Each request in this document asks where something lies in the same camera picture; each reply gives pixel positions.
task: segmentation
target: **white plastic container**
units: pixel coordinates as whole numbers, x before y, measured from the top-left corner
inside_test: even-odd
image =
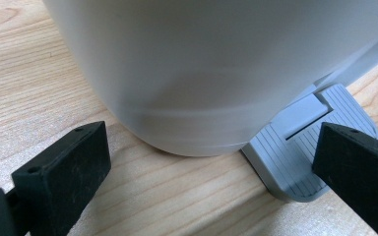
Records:
[[[108,109],[157,148],[242,148],[378,42],[378,1],[44,0]]]

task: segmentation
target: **wooden surface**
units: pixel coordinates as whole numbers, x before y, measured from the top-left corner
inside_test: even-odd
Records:
[[[349,90],[378,124],[378,67]],[[71,235],[373,235],[332,192],[272,197],[240,152],[190,158],[138,140],[83,79],[40,1],[0,0],[0,186],[76,126],[105,120],[112,170]]]

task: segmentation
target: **light wood table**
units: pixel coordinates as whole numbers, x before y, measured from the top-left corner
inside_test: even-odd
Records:
[[[378,125],[378,66],[349,87]],[[0,186],[74,127],[104,120],[112,169],[71,235],[373,235],[334,193],[286,204],[240,152],[190,158],[134,137],[83,79],[40,1],[0,0]]]

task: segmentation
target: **screw hole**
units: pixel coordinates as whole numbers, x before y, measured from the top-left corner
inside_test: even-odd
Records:
[[[35,172],[38,172],[40,169],[41,167],[35,166],[35,167],[31,167],[29,170],[27,170],[27,172],[29,172],[29,174],[33,174]]]

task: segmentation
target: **wood grain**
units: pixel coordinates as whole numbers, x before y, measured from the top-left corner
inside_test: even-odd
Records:
[[[378,124],[378,66],[349,87]],[[273,198],[240,152],[190,158],[128,132],[83,79],[43,4],[0,0],[0,186],[76,126],[105,120],[112,170],[71,235],[374,235],[335,194]]]

